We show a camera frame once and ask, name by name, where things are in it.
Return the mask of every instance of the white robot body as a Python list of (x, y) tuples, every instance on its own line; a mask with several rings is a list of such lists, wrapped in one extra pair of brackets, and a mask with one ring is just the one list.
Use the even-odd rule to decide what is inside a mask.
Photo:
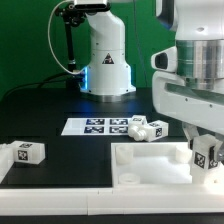
[(110, 11), (87, 15), (87, 18), (91, 27), (91, 62), (81, 91), (113, 99), (134, 92), (131, 68), (125, 61), (124, 23)]
[(176, 40), (222, 40), (224, 0), (175, 0)]
[[(171, 2), (173, 9), (167, 8)], [(224, 160), (224, 0), (157, 3), (157, 17), (166, 27), (172, 28), (175, 10), (178, 22), (176, 46), (152, 56), (152, 67), (159, 70), (153, 76), (153, 103), (159, 113), (183, 122), (193, 149), (193, 183), (214, 183)], [(216, 136), (200, 136), (197, 127)]]

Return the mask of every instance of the robot cable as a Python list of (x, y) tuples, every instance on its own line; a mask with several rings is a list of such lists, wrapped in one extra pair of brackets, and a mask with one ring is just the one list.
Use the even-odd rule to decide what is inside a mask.
[(49, 47), (50, 47), (50, 50), (51, 50), (51, 53), (52, 53), (52, 56), (53, 58), (55, 59), (55, 61), (57, 62), (57, 64), (67, 73), (71, 74), (71, 75), (80, 75), (83, 71), (82, 70), (75, 70), (73, 72), (69, 71), (68, 69), (66, 69), (61, 63), (60, 61), (58, 60), (58, 58), (56, 57), (55, 53), (54, 53), (54, 50), (53, 50), (53, 47), (52, 47), (52, 44), (51, 44), (51, 23), (52, 23), (52, 18), (54, 16), (54, 13), (55, 13), (55, 10), (62, 4), (64, 3), (68, 3), (68, 2), (73, 2), (71, 0), (65, 0), (65, 1), (62, 1), (60, 3), (58, 3), (54, 9), (52, 10), (51, 12), (51, 15), (50, 15), (50, 18), (49, 18), (49, 21), (48, 21), (48, 44), (49, 44)]
[(146, 87), (148, 87), (147, 72), (146, 72), (146, 69), (145, 69), (145, 64), (144, 64), (144, 60), (143, 60), (143, 55), (142, 55), (142, 51), (141, 51), (141, 47), (140, 47), (139, 36), (138, 36), (138, 32), (137, 32), (136, 0), (133, 0), (133, 7), (134, 7), (134, 29), (135, 29), (135, 38), (136, 38), (136, 43), (137, 43), (137, 48), (138, 48), (139, 59), (140, 59), (140, 62), (141, 62), (141, 65), (142, 65), (142, 69), (143, 69), (143, 73), (144, 73), (144, 77), (145, 77), (145, 84), (146, 84)]
[(24, 87), (29, 87), (29, 86), (33, 86), (33, 85), (45, 85), (45, 84), (51, 84), (51, 83), (60, 83), (60, 82), (66, 82), (67, 79), (61, 79), (61, 80), (49, 80), (49, 81), (42, 81), (42, 82), (33, 82), (33, 83), (27, 83), (27, 84), (22, 84), (16, 87), (13, 87), (12, 89), (8, 90), (2, 97), (2, 99), (4, 100), (8, 95), (10, 95), (12, 92), (14, 92), (17, 89), (21, 89)]

